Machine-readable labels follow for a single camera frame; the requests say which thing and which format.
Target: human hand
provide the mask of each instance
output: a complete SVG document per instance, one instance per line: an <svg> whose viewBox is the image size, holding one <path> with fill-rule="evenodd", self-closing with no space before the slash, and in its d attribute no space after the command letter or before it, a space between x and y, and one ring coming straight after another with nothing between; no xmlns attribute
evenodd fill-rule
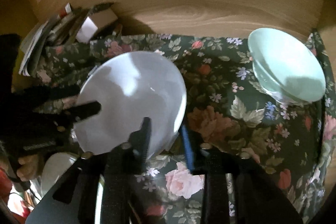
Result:
<svg viewBox="0 0 336 224"><path fill-rule="evenodd" d="M38 177L43 170L43 157L41 155L30 155L18 159L22 166L16 174L22 181L29 181Z"/></svg>

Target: tablecloth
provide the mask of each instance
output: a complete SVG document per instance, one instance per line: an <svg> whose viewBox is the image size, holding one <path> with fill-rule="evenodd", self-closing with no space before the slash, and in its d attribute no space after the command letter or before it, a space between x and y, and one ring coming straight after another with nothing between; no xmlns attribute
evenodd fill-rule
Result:
<svg viewBox="0 0 336 224"><path fill-rule="evenodd" d="M326 167L336 134L335 86L328 55L316 30L306 46L320 62L327 89L321 101L299 106L279 104L265 94L253 74L247 39L147 34L92 40L88 44L46 47L38 74L46 85L83 85L96 65L130 51L154 51L174 62L187 88L189 128L221 151L248 152L282 189L307 223L320 208ZM68 108L75 98L48 102L43 112ZM233 187L228 179L231 222ZM203 176L185 165L181 140L148 161L133 186L153 223L199 223Z"/></svg>

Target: white plate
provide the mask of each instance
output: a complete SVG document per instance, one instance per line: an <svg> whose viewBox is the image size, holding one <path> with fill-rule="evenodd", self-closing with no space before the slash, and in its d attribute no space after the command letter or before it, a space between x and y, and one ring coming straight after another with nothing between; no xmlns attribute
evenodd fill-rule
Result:
<svg viewBox="0 0 336 224"><path fill-rule="evenodd" d="M76 157L67 153L55 153L47 160L41 176L42 197L75 161Z"/></svg>
<svg viewBox="0 0 336 224"><path fill-rule="evenodd" d="M186 107L186 89L178 68L155 52L128 52L100 66L82 87L77 104L97 100L101 112L75 124L78 142L95 155L126 142L152 119L148 157L174 139Z"/></svg>

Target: light green bowl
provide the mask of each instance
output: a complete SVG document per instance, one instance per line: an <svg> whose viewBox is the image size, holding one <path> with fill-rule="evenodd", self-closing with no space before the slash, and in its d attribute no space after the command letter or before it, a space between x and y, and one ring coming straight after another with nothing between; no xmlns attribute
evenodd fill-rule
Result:
<svg viewBox="0 0 336 224"><path fill-rule="evenodd" d="M296 38L260 28L249 35L248 47L260 85L277 101L306 104L325 94L326 80L318 60Z"/></svg>

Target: floral tablecloth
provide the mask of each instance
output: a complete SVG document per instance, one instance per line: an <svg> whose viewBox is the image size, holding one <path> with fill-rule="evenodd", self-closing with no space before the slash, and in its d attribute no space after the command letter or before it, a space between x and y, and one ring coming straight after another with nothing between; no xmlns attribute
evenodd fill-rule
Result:
<svg viewBox="0 0 336 224"><path fill-rule="evenodd" d="M155 51L180 69L188 91L189 128L222 151L246 151L260 163L307 223L320 208L326 167L336 134L333 74L319 34L306 42L327 80L324 98L304 107L277 103L253 74L247 40L178 35L107 36L88 44L46 47L38 74L46 85L82 85L95 65L130 51ZM49 102L41 110L68 108L74 98ZM231 222L233 187L228 179ZM199 223L203 176L186 168L181 140L148 162L133 186L153 223Z"/></svg>

